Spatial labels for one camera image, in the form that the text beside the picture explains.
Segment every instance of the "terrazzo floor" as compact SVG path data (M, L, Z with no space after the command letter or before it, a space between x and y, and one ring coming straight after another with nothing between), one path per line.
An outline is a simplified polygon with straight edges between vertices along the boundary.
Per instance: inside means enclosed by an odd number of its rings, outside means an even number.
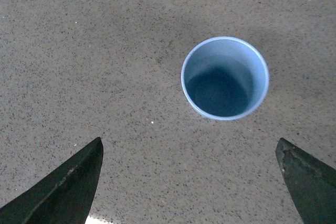
M336 168L335 0L0 0L0 206L101 136L91 215L111 223L302 223L284 137ZM186 55L216 36L265 58L263 104L201 117Z

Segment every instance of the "cup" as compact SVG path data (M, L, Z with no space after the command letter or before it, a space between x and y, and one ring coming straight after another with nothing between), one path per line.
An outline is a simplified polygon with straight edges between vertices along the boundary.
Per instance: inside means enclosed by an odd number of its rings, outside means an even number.
M198 44L184 60L182 88L202 116L240 119L263 102L269 73L262 55L234 37L215 37Z

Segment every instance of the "cup rim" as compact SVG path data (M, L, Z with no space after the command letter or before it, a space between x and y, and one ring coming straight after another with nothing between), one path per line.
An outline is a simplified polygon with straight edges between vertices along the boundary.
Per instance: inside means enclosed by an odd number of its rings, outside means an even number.
M209 42L216 41L216 40L233 40L233 41L236 41L236 42L244 44L245 46L249 47L258 56L259 60L261 61L261 64L264 67L265 79L266 80L265 80L265 86L263 88L263 91L262 91L262 94L261 94L259 100L250 109L248 109L247 111L245 111L243 113L240 113L238 115L233 115L233 116L212 115L212 114L210 114L210 113L202 110L200 107L198 107L194 103L194 101L191 99L191 97L189 96L189 94L187 92L187 89L186 89L186 85L185 85L185 81L184 81L184 72L185 72L185 68L186 68L186 65L187 65L190 57L201 46L203 46L203 45L205 45L205 44L207 44ZM193 109L196 110L200 115L202 115L203 117L206 117L206 118L214 119L214 120L230 121L230 120L240 119L240 118L243 118L243 117L251 114L253 111L255 111L261 105L261 103L265 99L267 91L268 91L268 86L269 86L269 71L268 71L267 64L266 64L264 58L262 57L261 53L259 53L259 51L254 46L252 46L251 44L247 43L246 41L244 41L242 39L238 39L238 38L235 38L235 37L229 37L229 36L220 36L220 37L210 38L210 39L207 39L207 40L199 43L197 46L195 46L189 52L189 54L187 55L187 57L185 58L185 60L183 62L182 71L181 71L181 83L182 83L183 92L184 92L185 96L187 97L188 102L191 104L191 106L193 107Z

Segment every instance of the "concrete floor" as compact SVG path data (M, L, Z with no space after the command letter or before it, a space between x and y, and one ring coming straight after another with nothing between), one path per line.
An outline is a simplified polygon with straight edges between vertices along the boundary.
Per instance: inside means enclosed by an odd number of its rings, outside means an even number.
M280 137L336 167L335 0L0 0L0 206L97 136L91 214L113 223L302 223ZM199 42L254 45L253 114L202 118L180 84Z

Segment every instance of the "plastic cup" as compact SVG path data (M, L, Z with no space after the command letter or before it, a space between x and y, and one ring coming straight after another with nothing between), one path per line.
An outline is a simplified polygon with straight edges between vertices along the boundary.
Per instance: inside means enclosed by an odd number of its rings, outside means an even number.
M264 58L252 45L233 37L215 37L191 50L183 63L181 82L199 114L235 120L261 105L269 73Z

